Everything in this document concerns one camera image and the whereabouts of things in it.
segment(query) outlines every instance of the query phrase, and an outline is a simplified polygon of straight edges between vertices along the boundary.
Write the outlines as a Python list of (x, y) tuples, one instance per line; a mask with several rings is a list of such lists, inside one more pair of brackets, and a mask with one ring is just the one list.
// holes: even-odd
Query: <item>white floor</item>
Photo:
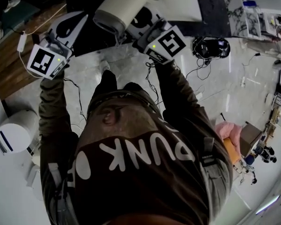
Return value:
[[(231, 45), (230, 56), (225, 59), (213, 60), (211, 66), (198, 71), (199, 76), (205, 78), (211, 69), (207, 79), (201, 81), (196, 72), (192, 72), (187, 79), (193, 90), (197, 90), (196, 94), (202, 92), (203, 97), (200, 99), (200, 104), (205, 106), (210, 119), (216, 119), (216, 122), (219, 123), (222, 121), (220, 113), (223, 113), (228, 121), (239, 125), (248, 121), (263, 130), (270, 113), (269, 106), (266, 106), (264, 101), (267, 93), (274, 91), (278, 79), (278, 72), (272, 69), (275, 59), (265, 56), (254, 57), (244, 71), (242, 63), (247, 65), (255, 52), (246, 48), (241, 39), (231, 38), (228, 40)], [(197, 58), (192, 55), (189, 47), (190, 45), (177, 59), (177, 64), (184, 74), (197, 68)], [(143, 87), (153, 100), (156, 100), (156, 94), (145, 80), (148, 73), (145, 62), (149, 61), (148, 57), (140, 54), (131, 45), (122, 45), (118, 48), (107, 48), (71, 59), (70, 68), (66, 70), (66, 77), (80, 86), (84, 113), (87, 111), (95, 87), (101, 80), (98, 65), (103, 59), (110, 63), (111, 70), (118, 79), (118, 88), (123, 88), (128, 82), (135, 82)], [(244, 75), (246, 78), (245, 87), (241, 87)], [(149, 79), (160, 93), (154, 68), (151, 69)], [(40, 102), (39, 84), (40, 80), (17, 91), (6, 99), (7, 105), (12, 111), (30, 108), (37, 112)], [(71, 123), (83, 128), (85, 122), (82, 121), (80, 115), (78, 90), (70, 82), (65, 84), (65, 95)], [(160, 104), (160, 109), (164, 110), (163, 103)], [(80, 134), (77, 126), (72, 126), (72, 128), (73, 131)]]

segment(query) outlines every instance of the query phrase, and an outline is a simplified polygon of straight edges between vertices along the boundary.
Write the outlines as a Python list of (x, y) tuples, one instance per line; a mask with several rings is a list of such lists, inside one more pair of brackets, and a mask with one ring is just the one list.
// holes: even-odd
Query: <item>black cable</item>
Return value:
[(199, 69), (201, 69), (201, 68), (207, 68), (208, 65), (210, 65), (210, 61), (211, 61), (211, 60), (204, 60), (204, 59), (202, 59), (202, 60), (203, 60), (203, 64), (200, 66), (200, 65), (198, 64), (198, 61), (199, 61), (200, 59), (202, 59), (202, 58), (198, 58), (198, 59), (197, 59), (197, 66), (198, 66), (198, 67), (197, 67), (196, 69), (190, 71), (190, 72), (186, 75), (185, 79), (187, 79), (188, 75), (191, 74), (191, 73), (194, 72), (194, 71), (197, 71), (197, 76), (198, 76), (198, 70), (199, 70)]
[(15, 31), (12, 27), (7, 27), (6, 30), (7, 30), (7, 29), (10, 29), (10, 30), (12, 30), (13, 32), (18, 33), (18, 34), (20, 34), (20, 35), (23, 35), (23, 34), (24, 34), (24, 32)]
[(155, 101), (154, 103), (156, 103), (156, 105), (160, 105), (161, 102), (159, 102), (159, 96), (158, 96), (157, 89), (156, 89), (156, 87), (155, 87), (155, 86), (150, 82), (150, 80), (149, 80), (149, 75), (150, 75), (150, 72), (151, 72), (151, 68), (155, 68), (155, 63), (154, 63), (154, 62), (152, 62), (152, 63), (146, 62), (145, 64), (146, 64), (146, 66), (148, 67), (148, 74), (147, 74), (147, 76), (146, 76), (146, 80), (147, 80), (148, 83), (149, 83), (150, 89), (151, 89), (151, 90), (156, 94), (156, 96), (157, 96), (157, 99), (156, 99), (156, 101)]
[(209, 66), (210, 66), (210, 71), (209, 71), (209, 73), (208, 73), (208, 75), (207, 75), (206, 78), (200, 78), (200, 77), (199, 77), (199, 74), (198, 74), (198, 70), (197, 70), (197, 77), (198, 77), (200, 80), (204, 81), (204, 80), (207, 79), (207, 78), (209, 77), (209, 75), (211, 74), (211, 65), (209, 64)]
[(243, 64), (242, 63), (242, 65), (244, 66), (244, 67), (247, 67), (247, 66), (249, 66), (250, 65), (250, 62), (251, 62), (251, 60), (254, 58), (254, 57), (258, 57), (258, 56), (261, 56), (261, 54), (258, 52), (258, 53), (256, 53), (256, 54), (254, 54), (251, 58), (250, 58), (250, 60), (249, 60), (249, 62), (248, 62), (248, 64), (247, 65), (245, 65), (245, 64)]
[(85, 121), (87, 121), (86, 117), (84, 116), (83, 110), (82, 110), (82, 104), (81, 104), (81, 99), (80, 99), (80, 87), (76, 83), (74, 83), (71, 79), (69, 79), (69, 78), (64, 78), (64, 81), (66, 81), (66, 82), (70, 81), (75, 87), (78, 88), (79, 104), (80, 104), (80, 115), (85, 119)]

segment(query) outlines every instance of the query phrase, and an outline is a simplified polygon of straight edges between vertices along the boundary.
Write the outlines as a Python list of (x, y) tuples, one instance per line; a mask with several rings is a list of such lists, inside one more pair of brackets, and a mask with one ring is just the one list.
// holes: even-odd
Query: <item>pink cushion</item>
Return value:
[(234, 123), (224, 121), (215, 126), (215, 131), (224, 140), (230, 136), (233, 127)]

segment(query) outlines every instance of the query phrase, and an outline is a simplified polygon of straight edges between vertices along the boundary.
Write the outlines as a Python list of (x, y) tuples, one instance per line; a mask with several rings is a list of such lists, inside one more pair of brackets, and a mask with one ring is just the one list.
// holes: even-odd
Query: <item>white plastic part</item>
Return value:
[(168, 21), (201, 22), (198, 0), (149, 0)]
[(198, 101), (199, 101), (202, 97), (203, 97), (203, 93), (201, 93), (201, 92), (199, 92), (199, 93), (196, 95), (196, 98), (197, 98)]
[(24, 51), (26, 40), (27, 40), (27, 34), (22, 34), (20, 36), (20, 40), (19, 40), (18, 47), (17, 47), (18, 52), (22, 53)]
[(148, 0), (105, 0), (98, 10), (117, 17), (127, 28), (147, 1)]
[(22, 110), (7, 118), (0, 126), (0, 143), (7, 153), (24, 151), (31, 144), (38, 128), (35, 112)]
[(242, 78), (242, 83), (241, 83), (242, 88), (243, 88), (244, 85), (245, 85), (244, 80), (245, 80), (245, 77)]

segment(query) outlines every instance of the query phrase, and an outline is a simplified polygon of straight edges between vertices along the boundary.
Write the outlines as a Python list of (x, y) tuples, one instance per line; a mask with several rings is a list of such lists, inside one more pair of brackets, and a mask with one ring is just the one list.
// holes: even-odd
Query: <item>wooden panel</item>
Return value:
[[(19, 28), (18, 30), (24, 30), (26, 33), (33, 32), (39, 25), (47, 21), (54, 13), (56, 13), (64, 3), (55, 5), (52, 8), (42, 11), (39, 15), (29, 21), (26, 26)], [(52, 22), (59, 16), (67, 13), (66, 8), (63, 8), (52, 20), (42, 26), (36, 33), (41, 34), (48, 30)], [(19, 42), (20, 34), (10, 34), (0, 44), (0, 99), (4, 100), (14, 92), (18, 91), (22, 87), (35, 81), (37, 78), (32, 77), (24, 68), (22, 64), (17, 46)], [(33, 48), (32, 36), (27, 37), (24, 51), (21, 53), (21, 57), (24, 64), (27, 64), (31, 50)]]

